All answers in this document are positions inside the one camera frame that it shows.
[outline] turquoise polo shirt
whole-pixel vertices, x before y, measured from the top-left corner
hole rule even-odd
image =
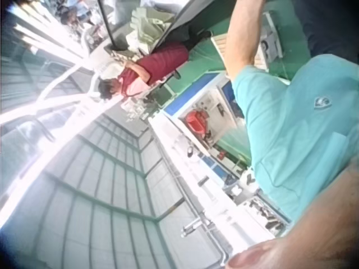
[[[256,180],[295,223],[358,154],[359,67],[325,54],[289,86],[253,66],[233,81]]]

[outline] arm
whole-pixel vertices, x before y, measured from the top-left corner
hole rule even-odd
[[[151,78],[150,73],[147,72],[146,69],[132,61],[127,61],[125,67],[135,71],[145,83],[147,83]]]
[[[262,26],[265,0],[237,0],[227,34],[224,64],[233,81],[239,72],[254,64]]]

